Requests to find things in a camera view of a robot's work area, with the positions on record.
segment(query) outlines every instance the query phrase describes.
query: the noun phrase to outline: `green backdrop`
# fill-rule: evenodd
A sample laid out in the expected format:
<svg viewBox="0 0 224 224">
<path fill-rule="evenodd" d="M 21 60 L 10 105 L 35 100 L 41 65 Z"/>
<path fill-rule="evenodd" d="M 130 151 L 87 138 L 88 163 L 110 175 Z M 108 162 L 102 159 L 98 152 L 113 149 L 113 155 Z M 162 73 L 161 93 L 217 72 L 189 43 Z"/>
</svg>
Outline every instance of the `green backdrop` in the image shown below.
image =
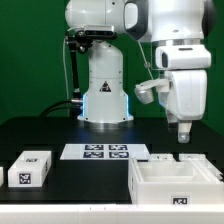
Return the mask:
<svg viewBox="0 0 224 224">
<path fill-rule="evenodd" d="M 67 29 L 64 19 L 67 2 L 0 1 L 0 123 L 18 116 L 38 116 L 49 105 L 66 99 L 62 50 Z M 215 4 L 217 23 L 204 40 L 212 52 L 213 65 L 207 70 L 207 109 L 203 122 L 224 135 L 224 1 L 216 0 Z M 112 44 L 124 55 L 124 89 L 130 95 L 130 113 L 135 117 L 164 117 L 164 110 L 157 101 L 142 105 L 134 95 L 135 84 L 149 77 L 136 42 L 121 35 Z M 144 51 L 149 60 L 149 44 L 144 44 Z M 72 92 L 68 52 L 66 57 Z M 86 55 L 78 56 L 78 65 L 84 93 L 88 89 Z M 51 116 L 66 114 L 55 112 Z"/>
</svg>

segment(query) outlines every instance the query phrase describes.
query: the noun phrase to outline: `blue light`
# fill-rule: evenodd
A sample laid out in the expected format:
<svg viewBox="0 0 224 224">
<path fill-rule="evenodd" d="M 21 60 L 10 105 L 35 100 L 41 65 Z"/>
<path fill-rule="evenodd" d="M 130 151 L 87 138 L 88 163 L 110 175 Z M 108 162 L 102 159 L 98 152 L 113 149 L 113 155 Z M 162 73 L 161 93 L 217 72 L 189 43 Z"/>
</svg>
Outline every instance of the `blue light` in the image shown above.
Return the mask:
<svg viewBox="0 0 224 224">
<path fill-rule="evenodd" d="M 129 117 L 129 96 L 127 95 L 127 117 Z"/>
<path fill-rule="evenodd" d="M 82 98 L 83 102 L 82 102 L 82 116 L 85 117 L 85 102 L 86 102 L 86 94 L 83 95 Z"/>
</svg>

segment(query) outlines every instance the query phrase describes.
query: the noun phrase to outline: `white block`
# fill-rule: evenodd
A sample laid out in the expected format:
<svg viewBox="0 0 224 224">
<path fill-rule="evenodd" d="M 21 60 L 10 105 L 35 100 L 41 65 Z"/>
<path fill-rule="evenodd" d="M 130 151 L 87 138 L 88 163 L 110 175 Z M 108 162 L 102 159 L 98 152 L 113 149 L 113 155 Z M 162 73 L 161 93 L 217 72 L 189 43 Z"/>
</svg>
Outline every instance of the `white block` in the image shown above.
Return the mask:
<svg viewBox="0 0 224 224">
<path fill-rule="evenodd" d="M 0 187 L 4 183 L 3 168 L 0 167 Z"/>
<path fill-rule="evenodd" d="M 50 167 L 50 151 L 24 151 L 8 171 L 9 187 L 41 187 Z"/>
</svg>

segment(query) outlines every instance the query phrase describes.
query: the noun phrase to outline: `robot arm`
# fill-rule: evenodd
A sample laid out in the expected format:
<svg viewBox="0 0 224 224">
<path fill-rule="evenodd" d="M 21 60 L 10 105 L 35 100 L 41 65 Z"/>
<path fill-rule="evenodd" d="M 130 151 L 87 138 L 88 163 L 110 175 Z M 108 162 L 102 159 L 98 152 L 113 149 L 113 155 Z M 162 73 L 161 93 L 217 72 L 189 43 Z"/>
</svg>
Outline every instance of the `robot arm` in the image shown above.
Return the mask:
<svg viewBox="0 0 224 224">
<path fill-rule="evenodd" d="M 131 11 L 134 19 L 129 19 Z M 200 40 L 214 26 L 215 16 L 211 15 L 215 15 L 215 10 L 210 0 L 136 0 L 125 5 L 127 33 L 136 40 L 157 46 L 153 57 L 160 72 L 160 81 L 136 85 L 135 93 L 143 103 L 149 103 L 153 101 L 151 88 L 157 86 L 159 103 L 166 110 L 169 127 L 178 125 L 180 143 L 189 141 L 191 122 L 201 119 L 205 110 L 207 74 L 204 69 L 211 65 L 211 54 Z M 206 29 L 208 17 L 212 23 Z"/>
</svg>

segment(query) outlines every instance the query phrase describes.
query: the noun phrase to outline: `black table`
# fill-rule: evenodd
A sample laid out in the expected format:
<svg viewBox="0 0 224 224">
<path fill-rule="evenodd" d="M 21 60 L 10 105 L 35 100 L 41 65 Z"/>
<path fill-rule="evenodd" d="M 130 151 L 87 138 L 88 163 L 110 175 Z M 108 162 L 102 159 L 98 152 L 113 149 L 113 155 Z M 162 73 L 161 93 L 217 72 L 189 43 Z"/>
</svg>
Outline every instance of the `black table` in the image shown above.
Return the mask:
<svg viewBox="0 0 224 224">
<path fill-rule="evenodd" d="M 193 122 L 191 141 L 179 144 L 165 119 L 136 119 L 133 127 L 94 130 L 70 118 L 14 118 L 0 126 L 0 167 L 4 184 L 0 204 L 131 203 L 128 161 L 60 160 L 65 144 L 145 144 L 151 153 L 206 154 L 224 171 L 224 138 Z M 50 150 L 52 166 L 41 188 L 8 188 L 7 171 L 24 150 Z"/>
</svg>

